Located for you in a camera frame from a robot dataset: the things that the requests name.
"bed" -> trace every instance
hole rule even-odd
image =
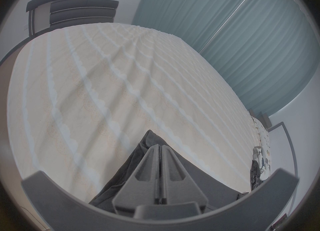
[[[216,180],[251,190],[259,135],[242,102],[180,38],[116,23],[57,29],[19,53],[7,99],[22,178],[89,202],[147,130]]]

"curtain fold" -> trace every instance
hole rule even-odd
[[[270,116],[310,81],[320,48],[294,0],[246,0],[202,56],[247,109]]]
[[[242,1],[141,0],[132,24],[174,34],[200,52]]]

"wooden floor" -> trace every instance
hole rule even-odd
[[[19,48],[0,66],[0,230],[49,230],[26,197],[10,148],[7,129],[7,93]]]

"mattress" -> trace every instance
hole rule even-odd
[[[201,55],[174,35],[116,23],[30,41],[11,75],[7,122],[21,177],[42,170],[85,202],[149,129],[240,192],[259,145],[248,111]]]

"bed sheet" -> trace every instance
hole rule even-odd
[[[218,72],[180,38],[99,23],[57,29],[19,53],[7,101],[21,177],[43,170],[89,202],[151,129],[200,169],[250,191],[256,128]]]

